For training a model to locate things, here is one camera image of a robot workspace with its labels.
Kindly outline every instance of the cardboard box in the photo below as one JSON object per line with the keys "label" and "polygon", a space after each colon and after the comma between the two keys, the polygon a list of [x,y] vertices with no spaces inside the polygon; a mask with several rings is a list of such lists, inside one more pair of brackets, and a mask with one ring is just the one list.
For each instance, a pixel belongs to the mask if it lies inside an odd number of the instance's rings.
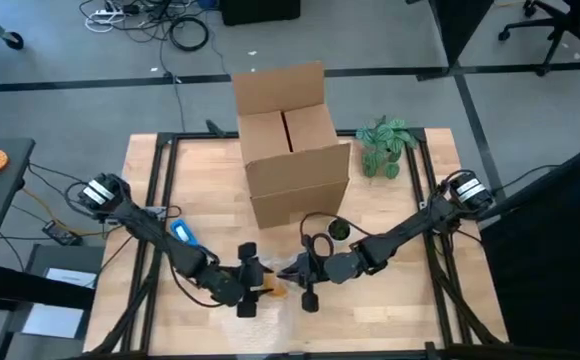
{"label": "cardboard box", "polygon": [[323,65],[234,75],[241,153],[259,228],[336,214],[350,144],[339,144],[324,103]]}

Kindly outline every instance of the floor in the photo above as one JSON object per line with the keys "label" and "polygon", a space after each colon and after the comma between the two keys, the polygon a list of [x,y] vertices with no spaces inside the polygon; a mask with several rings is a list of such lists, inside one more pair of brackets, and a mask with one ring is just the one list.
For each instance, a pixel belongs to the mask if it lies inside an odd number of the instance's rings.
{"label": "floor", "polygon": [[[553,3],[561,6],[559,1]],[[84,27],[78,4],[0,0],[0,23],[21,33],[26,41],[21,52],[0,41],[0,85],[69,85],[75,81],[162,76],[159,42],[139,44],[119,31],[90,32]],[[100,6],[101,2],[95,1],[84,10],[93,12]],[[535,18],[543,16],[538,12]],[[323,61],[327,69],[447,65],[427,2],[407,6],[400,0],[304,0],[302,16],[297,20],[237,27],[224,26],[218,13],[201,17],[216,35],[215,48],[223,54],[223,67],[228,73],[312,60]],[[493,6],[466,46],[461,64],[541,62],[549,47],[548,29],[513,30],[506,43],[497,40],[505,24],[520,20],[523,15],[519,4]],[[186,36],[193,42],[201,34],[189,29]],[[163,60],[167,69],[179,76],[223,73],[221,59],[211,46],[183,53],[166,43]],[[554,61],[580,62],[580,42],[566,35]],[[328,78],[327,103],[337,128],[357,128],[382,114],[399,116],[413,127],[449,127],[463,166],[495,185],[540,165],[559,164],[580,151],[580,71],[553,72],[545,78],[531,72],[469,74],[465,75],[465,84],[478,115],[477,123],[474,116],[468,116],[466,93],[459,91],[454,78],[427,82],[418,82],[412,75]],[[0,136],[32,137],[37,141],[33,162],[87,179],[99,172],[121,170],[130,134],[181,131],[173,85],[86,85],[0,91]],[[236,130],[230,83],[177,86],[187,131],[205,131],[206,119],[225,130]],[[58,187],[70,183],[52,174],[43,175]],[[506,194],[538,175],[511,186]],[[26,180],[26,186],[45,199],[64,222],[97,230],[93,221],[72,213],[37,178],[28,174]],[[48,218],[25,195],[17,195],[14,203]],[[13,209],[2,232],[39,236],[41,226],[38,220]],[[87,242],[103,244],[99,238]],[[32,245],[15,243],[24,261]],[[18,267],[14,254],[1,242],[0,265]]]}

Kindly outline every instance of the plant pot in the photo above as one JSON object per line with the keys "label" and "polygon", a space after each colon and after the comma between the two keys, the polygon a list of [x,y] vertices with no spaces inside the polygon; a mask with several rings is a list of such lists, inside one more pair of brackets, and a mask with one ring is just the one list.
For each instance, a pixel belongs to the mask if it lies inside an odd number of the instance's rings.
{"label": "plant pot", "polygon": [[328,235],[335,242],[346,241],[350,237],[350,225],[339,219],[333,219],[328,224]]}

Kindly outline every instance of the small device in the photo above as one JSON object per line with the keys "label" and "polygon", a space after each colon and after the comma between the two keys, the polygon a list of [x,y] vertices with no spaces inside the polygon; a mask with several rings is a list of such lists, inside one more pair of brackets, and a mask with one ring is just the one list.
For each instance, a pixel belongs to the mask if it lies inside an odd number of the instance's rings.
{"label": "small device", "polygon": [[197,238],[194,236],[188,225],[181,220],[177,219],[172,224],[170,224],[170,230],[174,234],[174,236],[179,239],[181,242],[187,243],[188,245],[198,246],[199,242]]}
{"label": "small device", "polygon": [[83,238],[81,236],[62,229],[54,220],[47,223],[41,231],[62,246],[76,246],[83,243]]}

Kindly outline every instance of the office chair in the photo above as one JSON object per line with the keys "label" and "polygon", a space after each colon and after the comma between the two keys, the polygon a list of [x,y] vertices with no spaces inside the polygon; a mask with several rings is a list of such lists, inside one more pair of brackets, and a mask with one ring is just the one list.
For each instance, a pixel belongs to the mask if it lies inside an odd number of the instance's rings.
{"label": "office chair", "polygon": [[536,70],[536,73],[539,76],[544,76],[550,71],[550,60],[552,60],[552,56],[557,50],[564,32],[569,31],[580,40],[580,0],[564,0],[564,2],[570,6],[570,11],[568,13],[557,10],[543,1],[526,0],[523,5],[526,17],[532,17],[532,15],[537,11],[536,7],[538,6],[545,10],[551,18],[508,24],[503,31],[499,33],[499,41],[506,41],[510,37],[510,29],[537,26],[549,26],[554,28],[550,36],[548,36],[548,40],[552,40],[552,46],[550,46],[550,50],[548,51],[548,55],[543,64],[541,64]]}

